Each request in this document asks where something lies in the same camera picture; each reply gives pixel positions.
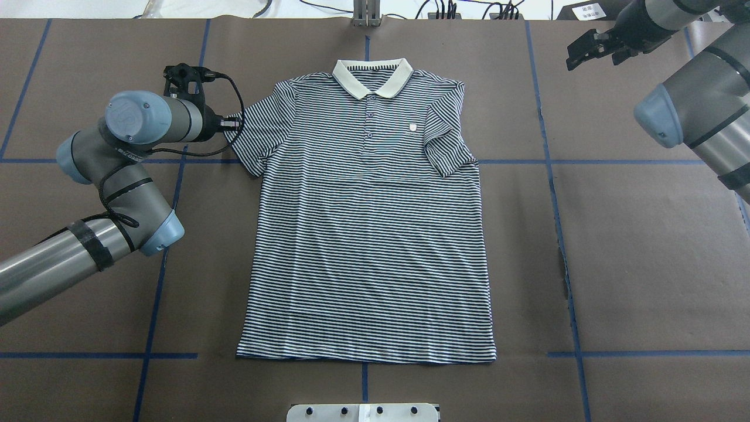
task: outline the folded sleeve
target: folded sleeve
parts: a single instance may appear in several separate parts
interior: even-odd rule
[[[244,109],[245,127],[232,148],[250,174],[263,175],[268,159],[287,139],[294,116],[295,92],[291,81],[277,83],[270,96]],[[231,140],[236,132],[224,134]]]
[[[464,84],[459,82],[427,109],[424,122],[424,154],[442,177],[459,167],[476,162],[461,136],[461,107]]]

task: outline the robotic arm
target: robotic arm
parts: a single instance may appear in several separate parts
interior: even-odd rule
[[[635,119],[667,148],[684,143],[750,203],[750,3],[745,0],[634,0],[605,33],[595,29],[568,46],[568,70],[612,55],[618,65],[650,53],[699,16],[721,6],[735,25],[659,84]]]
[[[104,118],[58,148],[62,170],[78,183],[94,184],[106,212],[0,263],[0,326],[125,255],[138,249],[153,255],[185,233],[140,162],[160,151],[153,149],[160,143],[208,140],[218,131],[241,130],[242,122],[217,116],[205,103],[203,83],[231,81],[227,75],[181,63],[167,66],[164,77],[164,96],[120,92]]]

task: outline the shirt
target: shirt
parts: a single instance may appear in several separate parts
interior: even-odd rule
[[[263,179],[238,356],[495,359],[463,99],[406,59],[340,60],[246,109],[232,146]]]

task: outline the light blue cap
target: light blue cap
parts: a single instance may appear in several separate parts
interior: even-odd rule
[[[147,240],[146,243],[141,246],[141,252],[145,256],[151,256],[156,252],[164,250],[167,246],[177,242],[185,235],[185,228],[182,227],[182,223],[177,218],[175,210],[173,209],[169,216],[161,223],[161,226],[154,232],[151,239]]]
[[[70,176],[74,182],[82,185],[91,185],[91,180],[86,179],[81,172],[78,171],[78,167],[76,167],[76,163],[73,161],[73,138],[75,138],[77,134],[78,133],[76,132],[57,147],[55,158],[57,159],[57,164],[60,166],[63,173]]]
[[[680,118],[663,83],[635,106],[633,114],[638,124],[661,146],[672,148],[683,142]]]
[[[164,97],[150,91],[123,91],[109,100],[104,119],[120,140],[146,145],[159,140],[172,124],[172,111]]]

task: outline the shirt neckline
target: shirt neckline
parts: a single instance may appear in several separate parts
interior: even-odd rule
[[[371,91],[368,87],[362,85],[357,78],[349,71],[350,66],[363,68],[377,68],[379,66],[397,65],[396,70],[391,77],[377,90]],[[406,59],[379,60],[376,62],[360,62],[356,60],[339,60],[333,70],[333,77],[338,81],[342,88],[358,100],[363,99],[369,94],[376,94],[384,98],[393,98],[398,94],[412,76],[412,66]]]

